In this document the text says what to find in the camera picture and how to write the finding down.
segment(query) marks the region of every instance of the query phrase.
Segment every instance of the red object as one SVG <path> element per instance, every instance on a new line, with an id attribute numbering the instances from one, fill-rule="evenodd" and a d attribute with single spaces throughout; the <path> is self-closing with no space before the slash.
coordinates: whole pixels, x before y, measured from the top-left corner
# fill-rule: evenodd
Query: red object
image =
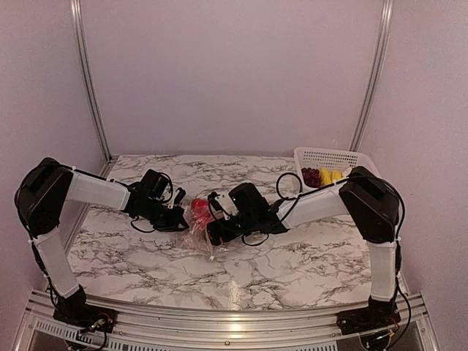
<path id="1" fill-rule="evenodd" d="M 208 201 L 195 199 L 192 201 L 192 210 L 195 214 L 195 220 L 200 224 L 208 224 L 213 221 L 208 210 Z"/>

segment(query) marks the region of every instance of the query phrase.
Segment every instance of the white wall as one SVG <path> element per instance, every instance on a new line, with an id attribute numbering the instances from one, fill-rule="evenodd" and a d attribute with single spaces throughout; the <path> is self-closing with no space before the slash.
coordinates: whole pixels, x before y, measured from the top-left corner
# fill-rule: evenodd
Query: white wall
<path id="1" fill-rule="evenodd" d="M 115 154 L 348 148 L 383 1 L 83 1 Z"/>
<path id="2" fill-rule="evenodd" d="M 396 0 L 361 151 L 407 203 L 404 274 L 441 350 L 465 350 L 468 316 L 468 1 Z"/>
<path id="3" fill-rule="evenodd" d="M 44 279 L 13 203 L 44 156 L 97 172 L 103 160 L 86 102 L 69 2 L 0 2 L 0 345 L 10 350 L 33 287 Z M 78 207 L 64 211 L 65 231 Z"/>

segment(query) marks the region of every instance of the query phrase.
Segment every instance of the yellow fruit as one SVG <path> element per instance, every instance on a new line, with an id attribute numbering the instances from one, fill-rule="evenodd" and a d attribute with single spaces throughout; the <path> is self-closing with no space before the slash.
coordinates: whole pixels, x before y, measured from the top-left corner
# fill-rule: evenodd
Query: yellow fruit
<path id="1" fill-rule="evenodd" d="M 331 184 L 331 174 L 325 167 L 320 168 L 320 177 L 322 179 L 322 186 Z"/>
<path id="2" fill-rule="evenodd" d="M 331 181 L 333 183 L 333 181 L 339 181 L 340 179 L 342 179 L 343 176 L 341 175 L 341 173 L 339 172 L 339 170 L 334 170 L 332 173 L 331 173 Z"/>

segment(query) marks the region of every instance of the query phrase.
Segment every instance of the plastic bag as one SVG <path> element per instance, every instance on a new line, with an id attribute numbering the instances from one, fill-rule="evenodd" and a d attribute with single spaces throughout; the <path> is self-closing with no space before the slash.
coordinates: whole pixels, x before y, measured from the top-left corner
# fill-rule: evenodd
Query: plastic bag
<path id="1" fill-rule="evenodd" d="M 182 232 L 178 238 L 179 245 L 195 249 L 208 255 L 209 260 L 213 260 L 214 248 L 208 237 L 206 225 L 214 219 L 208 209 L 208 201 L 186 197 L 182 206 L 185 208 L 184 218 L 189 224 L 190 229 Z"/>

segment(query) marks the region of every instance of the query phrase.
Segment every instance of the white plastic basket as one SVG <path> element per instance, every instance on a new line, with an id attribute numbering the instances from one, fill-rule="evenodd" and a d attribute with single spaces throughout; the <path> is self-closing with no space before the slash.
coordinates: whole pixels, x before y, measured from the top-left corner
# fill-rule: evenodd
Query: white plastic basket
<path id="1" fill-rule="evenodd" d="M 339 170 L 343 172 L 350 167 L 363 166 L 380 178 L 380 173 L 371 159 L 360 152 L 330 150 L 327 148 L 295 148 L 294 161 L 304 191 L 315 189 L 305 185 L 302 177 L 301 170 L 308 167 L 317 169 L 326 167 L 330 171 Z"/>

